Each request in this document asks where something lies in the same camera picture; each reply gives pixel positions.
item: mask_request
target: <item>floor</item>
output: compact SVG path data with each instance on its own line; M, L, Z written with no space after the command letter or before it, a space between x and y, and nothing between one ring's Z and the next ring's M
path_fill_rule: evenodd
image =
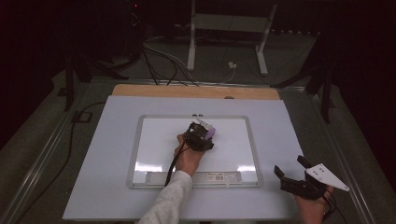
M268 85L292 77L300 71L316 39L309 35L270 34L264 52L269 71L267 77L261 76L258 72L254 51L256 40L238 34L232 38L215 34L198 38L195 70L188 73L180 63L184 75L178 69L177 75L170 84L193 85L191 82L193 80L197 85L268 88ZM159 78L161 81L159 80L158 83L165 85L175 72L174 65L164 57L153 55L150 49L165 52L175 61L181 60L185 63L189 39L181 36L169 40L152 36L145 43L149 63L158 72L155 77L163 76ZM143 56L141 59L120 71L121 75L129 78L125 81L114 80L100 71L92 70L95 77L91 83L76 83L77 100L71 111L105 101L118 83L155 84L147 66L147 59ZM236 68L230 68L229 63L236 63ZM396 223L395 193L382 174L359 127L348 112L337 87L332 86L332 108L329 111L331 123L326 124L318 113L319 96L304 93L304 86L308 80L309 77L284 90L279 90L279 95L290 112L290 119L304 155L313 163L324 162L351 185L352 191L349 193L342 191L335 193L337 204L347 223ZM0 176L6 180L0 182L0 213L2 213L0 220L2 221L11 219L16 221L20 217L18 223L71 222L62 220L64 207L85 158L103 106L90 107L89 110L93 114L91 122L73 127L71 124L73 113L64 112L65 99L56 95L58 90L64 87L64 72L54 77L53 81L54 91L0 151ZM72 130L72 150L69 156L68 146ZM50 160L43 164L42 173L38 173L39 178L32 180L34 189L26 191L26 197L22 197L21 204L16 205L13 199L21 197L21 192L24 190L22 180L36 158L46 148L54 148L51 153L45 155ZM44 190L54 180L68 157L70 160L63 171L53 184ZM265 223L298 223L298 220L274 220ZM343 219L335 213L326 223L343 223Z

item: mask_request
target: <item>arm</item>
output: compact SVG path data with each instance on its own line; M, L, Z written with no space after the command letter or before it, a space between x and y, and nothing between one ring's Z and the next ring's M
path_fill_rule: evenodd
M204 152L196 152L183 143L183 135L178 135L179 146L175 149L175 155L183 151L176 163L177 172L172 176L169 184L164 188L154 205L139 220L139 223L178 223L179 209L183 199L186 198L192 187L191 177L198 168L199 161Z

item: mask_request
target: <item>white board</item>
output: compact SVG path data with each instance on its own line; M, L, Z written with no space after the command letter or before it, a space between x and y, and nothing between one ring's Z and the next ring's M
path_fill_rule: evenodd
M64 219L138 220L150 209L160 189L129 189L126 184L138 121L148 114L246 116L249 120L262 184L258 188L194 188L183 203L180 220L299 216L294 198L279 189L274 174L277 165L290 178L304 178L304 167L296 160L303 152L282 101L109 96Z
M251 140L248 118L243 116L199 117L213 125L213 149L208 150L192 177L194 187L229 188L259 187L255 150ZM136 130L134 154L131 159L128 187L163 188L167 171L178 146L177 135L186 132L197 117L142 116ZM222 181L213 181L213 174Z

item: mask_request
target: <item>wire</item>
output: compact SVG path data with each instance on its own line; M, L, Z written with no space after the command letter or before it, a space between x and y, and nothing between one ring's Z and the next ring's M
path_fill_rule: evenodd
M155 52L155 51L152 51L152 50L151 50L151 51L145 51L145 52L146 52L147 54L152 54L152 55L155 55L155 56L158 56L158 57L163 57L163 58L169 60L169 62L174 66L174 68L175 68L175 73L172 75L172 77L168 78L168 77L162 76L161 74L159 74L158 72L156 72L155 69L154 69L154 67L152 67L152 64L147 63L147 65L148 65L148 66L151 66L152 69L156 72L156 74L157 74L158 76L168 79L168 82L166 83L167 86L168 86L174 79L175 79L176 81L178 81L180 84L187 86L186 83L184 83L184 82L182 82L182 81L180 81L179 79L176 78L176 75L177 75L177 64L176 64L175 61L173 61L172 59L170 59L170 58L167 57L166 55L163 55L163 54L161 54L161 53L158 53L158 52Z
M143 56L144 56L145 59L146 59L146 63L147 63L147 64L150 64L149 58L148 58L148 56L146 55L146 52L145 52L145 51L142 51L142 52L143 52ZM148 70L149 70L149 72L151 73L151 76L152 76L152 79L153 79L154 82L155 82L155 85L159 85L159 83L157 82L157 77L155 76L155 72L153 71L153 67L152 67L152 66L149 66L149 67L148 67Z
M341 215L341 218L347 224L347 219L344 217L341 210L338 208L337 202L335 200L335 197L332 195L332 193L327 188L325 189L325 192L327 191L330 194L330 198L328 199L324 196L324 192L321 192L312 183L309 183L309 186L312 187L314 190L316 190L320 194L320 197L326 202L326 204L329 205L329 210L323 215L323 221L326 220L335 210L337 210L338 213Z
M152 51L157 52L157 53L160 53L160 54L162 54L162 55L164 55L164 56L168 56L168 57L171 57L171 58L176 59L178 62L180 62L181 64L183 64L184 68L187 70L187 65L184 64L178 57L176 57L176 56L174 56L174 55L171 55L171 54L168 54L168 53L165 53L165 52L162 52L162 51L159 51L159 50L157 50L157 49L153 49L152 47L150 47L148 44L146 44L146 43L144 43L144 42L143 42L143 45L145 46L144 49L152 50ZM178 65L178 63L175 63L175 65L179 68L179 70L181 71L181 73L184 75L184 77L185 77L189 82L191 82L191 83L192 83L193 85L195 85L195 86L199 86L199 85L196 84L195 82L199 83L200 81L198 81L198 80L196 80L195 78L193 78L188 70L187 70L188 76L186 76L186 74L185 74L184 71L183 71L184 69L182 69L182 68L180 67L180 65Z
M344 220L344 222L347 224L347 219L344 217L344 214L341 212L341 210L338 208L334 195L328 190L326 189L327 192L329 192L329 194L331 195L331 197L333 198L334 201L334 206L335 206L335 210L337 210L337 212L340 214L341 218Z
M169 184L169 181L171 180L171 176L173 173L173 169L175 168L176 162L178 160L178 157L181 155L181 153L183 153L185 150L190 149L190 147L187 147L183 150L181 150L184 145L186 144L185 141L183 141L183 143L180 146L180 149L178 150L178 153L176 154L176 156L174 157L174 159L172 160L171 165L169 166L169 170L168 170L168 175L166 176L166 181L165 181L165 187Z
M222 82L222 83L220 83L220 84L227 83L227 82L233 80L233 78L235 77L235 69L236 69L236 68L233 68L233 75L232 75L227 81L224 81L224 82Z
M81 111L79 111L74 117L73 117L73 122L72 122L72 128L70 131L70 139L69 139L69 147L68 147L68 152L67 152L67 158L64 161L63 166L61 167L61 169L58 171L58 173L56 174L56 176L48 183L48 185L41 190L41 192L38 194L37 197L35 197L35 199L25 208L25 210L23 211L23 213L20 215L20 217L17 219L17 221L15 222L20 223L23 219L23 217L30 211L30 209L32 209L33 205L35 205L35 203L41 198L41 196L43 196L46 191L52 186L52 184L55 182L56 179L58 179L58 177L61 175L62 171L64 170L64 168L66 167L67 163L69 163L71 155L72 155L72 147L73 147L73 133L74 133L74 129L77 123L77 120L81 117L81 115L85 112L85 110L87 110L88 108L95 106L95 105L102 105L105 104L106 102L98 102L98 103L94 103L91 105L87 105L85 108L83 108Z
M170 80L170 78L165 77L165 76L161 75L160 73L158 73L158 72L155 70L155 68L152 66L152 64L150 63L150 61L145 62L143 59L140 59L140 61L142 61L143 63L146 64L146 66L148 67L148 70L150 71L150 73L152 73L152 75L158 76L158 77L162 77L162 78L165 78L165 79L169 79L169 80Z

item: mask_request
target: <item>hand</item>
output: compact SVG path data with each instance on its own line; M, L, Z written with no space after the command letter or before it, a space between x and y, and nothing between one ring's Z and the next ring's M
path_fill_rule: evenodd
M329 186L324 196L329 199L331 196L330 192L334 191L334 187ZM322 223L323 214L326 212L327 203L319 198L315 201L304 199L300 196L294 195L300 210L300 218L304 224L318 224Z
M177 136L177 141L178 141L178 147L175 149L175 156L180 151L181 145L183 145L184 142L183 134L179 134ZM204 156L205 152L194 151L189 146L187 146L187 144L184 144L181 150L184 151L178 156L176 162L176 170L184 171L188 175L192 176L195 173L195 171L198 169L199 161Z

